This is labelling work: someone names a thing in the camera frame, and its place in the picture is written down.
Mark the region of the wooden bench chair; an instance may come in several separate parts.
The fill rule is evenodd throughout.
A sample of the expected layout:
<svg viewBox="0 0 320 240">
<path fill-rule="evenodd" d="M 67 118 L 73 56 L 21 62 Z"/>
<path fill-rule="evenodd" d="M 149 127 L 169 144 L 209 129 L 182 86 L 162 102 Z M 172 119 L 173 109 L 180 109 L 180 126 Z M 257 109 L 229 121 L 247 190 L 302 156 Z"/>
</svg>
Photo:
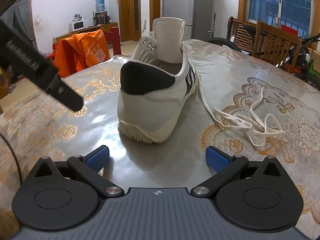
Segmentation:
<svg viewBox="0 0 320 240">
<path fill-rule="evenodd" d="M 241 50 L 251 54 L 254 48 L 257 25 L 231 16 L 228 19 L 226 38 L 235 43 Z"/>
</svg>

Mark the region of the white microwave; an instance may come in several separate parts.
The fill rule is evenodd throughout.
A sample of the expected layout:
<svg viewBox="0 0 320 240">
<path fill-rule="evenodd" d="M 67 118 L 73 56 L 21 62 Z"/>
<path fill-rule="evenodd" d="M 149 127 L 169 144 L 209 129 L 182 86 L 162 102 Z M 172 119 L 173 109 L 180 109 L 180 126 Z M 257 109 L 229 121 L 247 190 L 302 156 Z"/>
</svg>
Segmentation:
<svg viewBox="0 0 320 240">
<path fill-rule="evenodd" d="M 85 29 L 87 27 L 88 27 L 87 20 L 72 21 L 69 24 L 69 31 L 74 32 L 74 31 Z"/>
</svg>

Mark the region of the blue water dispenser bottle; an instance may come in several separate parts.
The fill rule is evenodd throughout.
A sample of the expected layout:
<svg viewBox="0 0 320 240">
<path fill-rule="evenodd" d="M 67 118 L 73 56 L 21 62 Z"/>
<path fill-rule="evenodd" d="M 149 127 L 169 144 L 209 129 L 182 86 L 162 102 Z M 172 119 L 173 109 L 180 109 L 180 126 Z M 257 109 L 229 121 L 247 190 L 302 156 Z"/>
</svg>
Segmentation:
<svg viewBox="0 0 320 240">
<path fill-rule="evenodd" d="M 95 0 L 95 8 L 97 12 L 105 11 L 105 0 Z"/>
</svg>

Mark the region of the orange bag on chair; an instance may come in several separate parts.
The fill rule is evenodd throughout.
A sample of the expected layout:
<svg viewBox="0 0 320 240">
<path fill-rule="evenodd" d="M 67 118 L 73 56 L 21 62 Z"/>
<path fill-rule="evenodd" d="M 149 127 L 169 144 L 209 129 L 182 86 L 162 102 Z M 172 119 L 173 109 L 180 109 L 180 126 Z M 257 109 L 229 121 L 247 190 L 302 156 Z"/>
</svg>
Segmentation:
<svg viewBox="0 0 320 240">
<path fill-rule="evenodd" d="M 54 65 L 61 78 L 110 59 L 104 32 L 97 30 L 62 39 L 56 49 Z"/>
</svg>

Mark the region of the white black-striped sneaker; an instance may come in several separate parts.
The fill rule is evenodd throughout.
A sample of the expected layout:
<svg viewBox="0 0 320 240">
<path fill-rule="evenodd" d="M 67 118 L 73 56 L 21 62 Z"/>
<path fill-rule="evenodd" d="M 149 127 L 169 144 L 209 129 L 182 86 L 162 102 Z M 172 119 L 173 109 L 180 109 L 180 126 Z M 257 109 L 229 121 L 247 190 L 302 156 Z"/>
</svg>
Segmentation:
<svg viewBox="0 0 320 240">
<path fill-rule="evenodd" d="M 162 17 L 120 69 L 118 131 L 136 141 L 161 144 L 171 136 L 198 77 L 182 43 L 185 21 Z"/>
</svg>

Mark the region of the silver refrigerator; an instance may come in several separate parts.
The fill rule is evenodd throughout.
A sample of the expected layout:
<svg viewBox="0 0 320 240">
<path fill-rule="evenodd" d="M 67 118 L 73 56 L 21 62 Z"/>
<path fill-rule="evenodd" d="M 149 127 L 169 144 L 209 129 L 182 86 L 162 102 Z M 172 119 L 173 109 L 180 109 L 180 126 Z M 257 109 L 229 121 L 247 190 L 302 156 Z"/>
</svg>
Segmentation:
<svg viewBox="0 0 320 240">
<path fill-rule="evenodd" d="M 185 21 L 183 40 L 207 41 L 214 35 L 214 0 L 162 0 L 162 16 Z"/>
</svg>

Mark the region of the red wooden chair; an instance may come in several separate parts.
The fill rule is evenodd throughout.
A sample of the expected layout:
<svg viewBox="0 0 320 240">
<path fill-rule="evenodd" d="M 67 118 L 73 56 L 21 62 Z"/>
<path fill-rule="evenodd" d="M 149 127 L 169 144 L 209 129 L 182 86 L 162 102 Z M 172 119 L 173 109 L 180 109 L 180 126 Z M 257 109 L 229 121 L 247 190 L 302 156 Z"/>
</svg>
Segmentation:
<svg viewBox="0 0 320 240">
<path fill-rule="evenodd" d="M 109 31 L 103 31 L 107 44 L 112 44 L 113 54 L 114 55 L 121 55 L 121 44 L 120 44 L 120 33 L 119 28 L 114 27 L 111 28 Z M 46 58 L 49 59 L 49 61 L 54 61 L 56 49 L 58 44 L 52 45 L 52 52 L 46 55 Z"/>
</svg>

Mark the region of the black bicycle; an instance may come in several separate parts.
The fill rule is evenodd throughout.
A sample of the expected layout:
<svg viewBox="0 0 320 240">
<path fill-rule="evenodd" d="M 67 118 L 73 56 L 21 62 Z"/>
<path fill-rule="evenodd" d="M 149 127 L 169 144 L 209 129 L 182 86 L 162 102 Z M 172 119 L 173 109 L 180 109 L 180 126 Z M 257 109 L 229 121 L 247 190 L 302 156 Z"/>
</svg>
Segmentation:
<svg viewBox="0 0 320 240">
<path fill-rule="evenodd" d="M 256 25 L 230 22 L 226 38 L 214 37 L 207 42 L 227 46 L 270 63 L 319 89 L 319 71 L 314 69 L 316 51 L 311 44 L 319 42 L 319 34 L 303 39 L 259 21 Z"/>
</svg>

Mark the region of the cream shoelace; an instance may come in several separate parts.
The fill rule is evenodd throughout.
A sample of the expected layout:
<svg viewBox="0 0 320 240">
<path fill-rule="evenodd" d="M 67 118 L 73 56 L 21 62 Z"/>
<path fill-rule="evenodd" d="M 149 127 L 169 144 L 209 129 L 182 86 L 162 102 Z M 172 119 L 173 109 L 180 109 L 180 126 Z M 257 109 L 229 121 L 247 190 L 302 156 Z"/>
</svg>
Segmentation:
<svg viewBox="0 0 320 240">
<path fill-rule="evenodd" d="M 256 115 L 254 109 L 255 107 L 257 107 L 257 105 L 259 105 L 262 100 L 263 100 L 263 91 L 264 91 L 264 87 L 261 87 L 260 90 L 260 98 L 259 100 L 257 100 L 255 103 L 251 104 L 249 112 L 252 116 L 253 119 L 250 119 L 244 115 L 241 114 L 235 114 L 235 115 L 231 115 L 228 113 L 225 113 L 223 111 L 218 110 L 217 108 L 213 107 L 212 109 L 210 108 L 210 106 L 207 103 L 205 94 L 204 94 L 204 90 L 203 90 L 203 85 L 201 82 L 201 75 L 198 74 L 198 80 L 199 80 L 199 91 L 200 91 L 200 96 L 201 96 L 201 100 L 202 103 L 205 107 L 205 109 L 207 110 L 207 112 L 210 114 L 210 116 L 212 117 L 212 119 L 218 124 L 220 125 L 222 128 L 224 128 L 225 130 L 228 131 L 242 131 L 242 132 L 246 132 L 248 134 L 248 137 L 250 139 L 251 144 L 254 147 L 262 147 L 264 146 L 266 139 L 267 138 L 277 138 L 277 137 L 281 137 L 283 136 L 286 132 L 282 129 L 282 127 L 280 126 L 278 120 L 276 119 L 276 117 L 272 114 L 267 114 L 264 118 L 264 121 L 262 121 L 259 116 Z M 231 121 L 232 123 L 234 123 L 234 125 L 224 125 L 216 116 L 220 116 L 221 118 L 227 119 L 229 121 Z M 267 120 L 268 118 L 271 118 L 274 120 L 275 124 L 276 124 L 276 129 L 272 129 L 269 128 L 267 126 Z M 261 144 L 256 144 L 254 143 L 251 135 L 257 136 L 257 137 L 261 137 L 263 138 L 263 142 Z"/>
</svg>

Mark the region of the wooden sideboard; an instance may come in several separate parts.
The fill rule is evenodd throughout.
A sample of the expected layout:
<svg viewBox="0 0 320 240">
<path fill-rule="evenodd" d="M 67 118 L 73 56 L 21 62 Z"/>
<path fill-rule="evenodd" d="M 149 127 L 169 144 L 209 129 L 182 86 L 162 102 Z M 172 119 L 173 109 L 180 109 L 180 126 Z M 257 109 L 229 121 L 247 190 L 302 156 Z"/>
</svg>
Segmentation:
<svg viewBox="0 0 320 240">
<path fill-rule="evenodd" d="M 111 30 L 111 28 L 114 28 L 114 27 L 118 27 L 118 23 L 117 23 L 117 22 L 112 22 L 112 23 L 108 23 L 108 24 L 100 24 L 100 25 L 89 26 L 89 27 L 84 28 L 84 29 L 79 29 L 79 30 L 76 30 L 76 31 L 69 32 L 69 33 L 67 33 L 67 34 L 63 34 L 63 35 L 54 37 L 54 38 L 53 38 L 53 43 L 59 44 L 59 42 L 60 42 L 62 39 L 71 37 L 73 34 L 93 32 L 93 31 L 96 31 L 96 30 L 99 30 L 99 29 L 101 29 L 102 31 L 109 31 L 109 30 Z"/>
</svg>

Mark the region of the wooden dining chair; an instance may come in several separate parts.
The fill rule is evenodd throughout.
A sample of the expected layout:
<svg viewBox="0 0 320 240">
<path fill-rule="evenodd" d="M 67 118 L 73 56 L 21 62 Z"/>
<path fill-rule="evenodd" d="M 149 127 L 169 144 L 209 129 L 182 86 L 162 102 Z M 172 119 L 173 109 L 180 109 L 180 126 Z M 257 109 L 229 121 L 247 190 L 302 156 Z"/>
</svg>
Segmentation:
<svg viewBox="0 0 320 240">
<path fill-rule="evenodd" d="M 302 37 L 257 21 L 252 56 L 292 74 L 302 45 Z"/>
</svg>

